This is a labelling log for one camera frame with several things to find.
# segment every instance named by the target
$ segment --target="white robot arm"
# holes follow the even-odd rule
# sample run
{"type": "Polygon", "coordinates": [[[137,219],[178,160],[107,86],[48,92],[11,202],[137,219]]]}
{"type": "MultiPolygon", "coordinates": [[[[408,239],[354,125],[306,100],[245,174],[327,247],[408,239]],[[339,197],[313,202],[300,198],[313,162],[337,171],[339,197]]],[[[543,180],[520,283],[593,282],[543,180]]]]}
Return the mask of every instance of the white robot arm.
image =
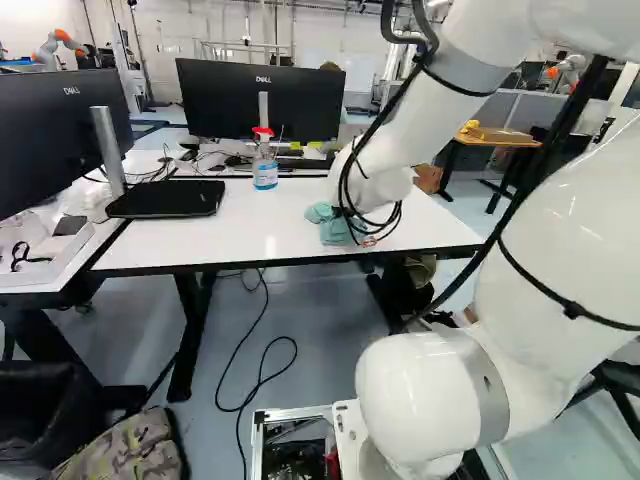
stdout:
{"type": "Polygon", "coordinates": [[[47,41],[31,56],[34,61],[44,64],[47,72],[56,72],[58,70],[54,56],[56,50],[58,50],[58,42],[62,42],[69,50],[73,50],[76,56],[89,55],[87,47],[73,40],[64,30],[56,28],[54,31],[49,32],[47,41]]]}
{"type": "MultiPolygon", "coordinates": [[[[640,4],[627,0],[456,0],[430,74],[416,76],[362,148],[363,172],[349,173],[354,206],[402,200],[402,167],[431,159],[535,36],[638,61],[639,20],[640,4]]],[[[477,323],[388,337],[363,353],[360,410],[396,474],[444,478],[461,452],[549,423],[584,376],[638,334],[638,138],[640,122],[628,125],[527,198],[481,267],[477,323]]],[[[349,150],[334,163],[335,205],[349,150]]]]}

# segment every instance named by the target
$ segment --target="floor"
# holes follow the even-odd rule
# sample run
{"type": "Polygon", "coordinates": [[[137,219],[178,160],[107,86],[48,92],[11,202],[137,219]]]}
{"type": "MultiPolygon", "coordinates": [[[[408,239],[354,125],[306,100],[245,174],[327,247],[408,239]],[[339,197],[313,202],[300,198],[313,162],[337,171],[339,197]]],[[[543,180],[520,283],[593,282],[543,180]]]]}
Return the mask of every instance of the floor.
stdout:
{"type": "MultiPolygon", "coordinates": [[[[171,115],[177,116],[172,109],[171,115]]],[[[184,131],[164,129],[139,140],[135,148],[175,148],[184,131]]],[[[490,191],[476,181],[452,182],[455,202],[442,203],[481,235],[487,235],[506,208],[485,215],[490,191]]],[[[442,290],[466,260],[443,261],[434,280],[442,290]]],[[[243,277],[256,285],[257,274],[243,277]]],[[[353,398],[353,371],[359,354],[386,334],[364,275],[353,264],[267,269],[267,312],[229,371],[221,392],[225,406],[235,406],[253,387],[260,357],[275,337],[298,344],[298,356],[284,375],[265,385],[241,423],[242,445],[250,455],[250,412],[258,408],[301,407],[353,398]]],[[[473,296],[473,279],[445,305],[454,310],[473,296]]],[[[239,277],[215,286],[200,348],[190,401],[172,405],[192,468],[192,478],[241,478],[234,439],[234,414],[217,410],[216,386],[235,345],[260,312],[265,292],[247,292],[239,277]]],[[[69,341],[105,383],[146,383],[156,377],[177,349],[184,316],[170,276],[110,279],[94,298],[95,312],[50,312],[69,341]]],[[[266,371],[289,361],[288,345],[267,357],[266,371]]],[[[151,404],[165,404],[167,382],[151,404]]],[[[606,394],[578,405],[550,426],[497,448],[503,468],[519,480],[640,478],[640,449],[606,394]]],[[[495,479],[501,478],[497,471],[495,479]]]]}

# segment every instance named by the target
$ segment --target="cloth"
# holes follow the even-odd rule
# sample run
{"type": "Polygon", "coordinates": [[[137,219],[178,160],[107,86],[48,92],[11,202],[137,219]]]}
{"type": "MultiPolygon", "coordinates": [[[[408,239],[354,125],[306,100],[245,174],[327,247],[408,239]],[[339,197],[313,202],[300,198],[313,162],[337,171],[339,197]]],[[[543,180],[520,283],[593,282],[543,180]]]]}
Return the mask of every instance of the cloth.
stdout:
{"type": "MultiPolygon", "coordinates": [[[[323,245],[353,245],[353,238],[349,233],[349,226],[342,216],[337,216],[333,207],[326,202],[318,202],[311,205],[304,212],[304,218],[320,227],[320,242],[323,245]]],[[[366,225],[358,218],[352,222],[361,230],[365,230],[366,225]]],[[[360,243],[365,235],[354,230],[354,236],[360,243]]]]}

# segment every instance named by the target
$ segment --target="backpack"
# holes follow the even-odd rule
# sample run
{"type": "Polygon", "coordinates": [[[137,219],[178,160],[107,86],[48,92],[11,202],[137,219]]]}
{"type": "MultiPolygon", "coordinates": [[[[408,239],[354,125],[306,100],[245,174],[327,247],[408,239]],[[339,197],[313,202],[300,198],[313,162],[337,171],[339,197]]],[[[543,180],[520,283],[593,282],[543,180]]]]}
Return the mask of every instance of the backpack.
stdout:
{"type": "Polygon", "coordinates": [[[114,425],[56,467],[47,480],[180,480],[185,472],[163,408],[114,425]]]}

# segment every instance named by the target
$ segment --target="white desk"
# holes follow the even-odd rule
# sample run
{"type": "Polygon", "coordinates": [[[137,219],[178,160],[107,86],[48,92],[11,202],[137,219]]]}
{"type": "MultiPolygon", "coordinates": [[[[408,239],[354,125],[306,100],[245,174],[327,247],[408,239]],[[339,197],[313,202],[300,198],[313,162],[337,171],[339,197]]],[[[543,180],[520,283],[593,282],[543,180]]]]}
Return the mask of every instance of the white desk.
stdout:
{"type": "MultiPolygon", "coordinates": [[[[403,202],[398,228],[379,244],[323,246],[318,226],[304,211],[328,198],[326,179],[281,178],[269,191],[250,179],[226,179],[220,211],[211,217],[145,220],[129,225],[93,266],[107,276],[153,273],[174,267],[224,268],[340,260],[368,253],[448,252],[482,243],[473,230],[429,196],[413,188],[403,202]]],[[[371,215],[382,220],[389,209],[371,215]]]]}
{"type": "MultiPolygon", "coordinates": [[[[174,155],[181,155],[182,153],[184,153],[184,150],[174,153],[174,155]]],[[[163,155],[162,150],[131,150],[127,153],[126,159],[123,161],[123,168],[127,173],[150,172],[161,166],[158,159],[163,157],[163,155]]],[[[90,172],[88,176],[105,180],[104,176],[98,170],[90,172]]],[[[136,178],[135,176],[131,176],[127,180],[135,183],[136,178]]],[[[92,188],[97,188],[95,182],[81,178],[76,180],[67,190],[59,194],[58,199],[53,204],[31,210],[41,217],[42,222],[47,225],[50,230],[53,230],[58,220],[68,211],[69,199],[80,192],[92,188]]],[[[95,233],[93,236],[54,281],[34,285],[3,286],[0,287],[0,295],[53,293],[61,291],[98,249],[110,239],[122,223],[123,220],[110,219],[104,223],[95,224],[95,233]]]]}
{"type": "MultiPolygon", "coordinates": [[[[175,157],[183,152],[184,150],[169,154],[175,157]]],[[[131,150],[123,162],[124,170],[127,173],[154,171],[161,166],[158,159],[162,156],[162,150],[131,150]]],[[[104,179],[98,171],[91,172],[89,176],[104,179]]],[[[142,177],[130,176],[128,181],[135,183],[140,178],[142,177]]],[[[59,195],[56,202],[32,210],[41,217],[45,225],[52,228],[59,218],[74,206],[73,199],[78,198],[77,194],[97,187],[99,185],[95,182],[77,180],[59,195]]],[[[86,277],[87,264],[100,255],[100,250],[118,233],[119,227],[124,226],[125,222],[115,219],[96,225],[94,235],[54,281],[0,288],[0,320],[5,327],[5,351],[11,351],[15,342],[33,361],[73,362],[84,366],[96,388],[101,388],[101,400],[105,408],[118,410],[137,408],[146,398],[147,387],[102,386],[92,377],[88,367],[42,309],[70,306],[75,304],[70,302],[75,302],[78,298],[85,301],[93,295],[100,282],[86,277]]]]}
{"type": "MultiPolygon", "coordinates": [[[[304,218],[307,207],[328,198],[325,178],[280,178],[269,191],[256,191],[249,178],[225,179],[226,192],[214,216],[131,222],[91,268],[98,277],[173,274],[187,325],[167,399],[191,396],[191,378],[216,272],[223,269],[349,261],[370,255],[428,252],[470,257],[482,239],[448,210],[414,187],[392,235],[377,245],[330,247],[320,243],[319,227],[304,218]],[[195,274],[202,272],[202,279],[195,274]]],[[[382,220],[389,210],[371,218],[382,220]]],[[[379,278],[367,282],[390,329],[401,319],[379,294],[379,278]]]]}
{"type": "MultiPolygon", "coordinates": [[[[176,158],[179,152],[171,155],[176,158]]],[[[128,156],[131,163],[125,163],[125,170],[133,172],[133,164],[137,172],[154,170],[161,156],[158,151],[132,151],[128,156]]],[[[56,282],[0,290],[0,306],[2,302],[7,304],[7,299],[21,298],[23,294],[46,297],[47,292],[60,292],[78,277],[83,281],[97,281],[118,276],[172,274],[186,326],[167,398],[184,401],[191,396],[191,379],[218,270],[329,263],[403,252],[469,257],[482,242],[453,214],[414,188],[403,203],[402,221],[391,236],[370,248],[327,247],[320,243],[319,227],[304,218],[308,206],[328,198],[325,178],[280,178],[277,188],[263,192],[255,191],[249,178],[227,178],[225,184],[226,194],[220,210],[211,217],[123,223],[109,220],[56,282]],[[122,228],[116,235],[114,232],[119,226],[122,228]],[[198,280],[196,273],[199,272],[203,274],[198,280]]],[[[383,210],[371,218],[382,219],[387,213],[383,210]]],[[[369,285],[380,301],[371,282],[369,285]]],[[[81,362],[46,314],[33,310],[49,307],[28,308],[30,310],[25,310],[18,304],[11,313],[18,320],[28,317],[26,322],[7,321],[6,315],[3,319],[5,325],[13,325],[14,330],[8,330],[18,332],[12,335],[22,335],[22,341],[29,345],[28,352],[23,350],[34,360],[81,362]],[[30,325],[29,329],[20,330],[19,325],[25,323],[30,325]]],[[[384,307],[383,312],[389,320],[384,307]]],[[[141,388],[144,390],[136,388],[131,393],[133,398],[141,394],[141,388]]]]}

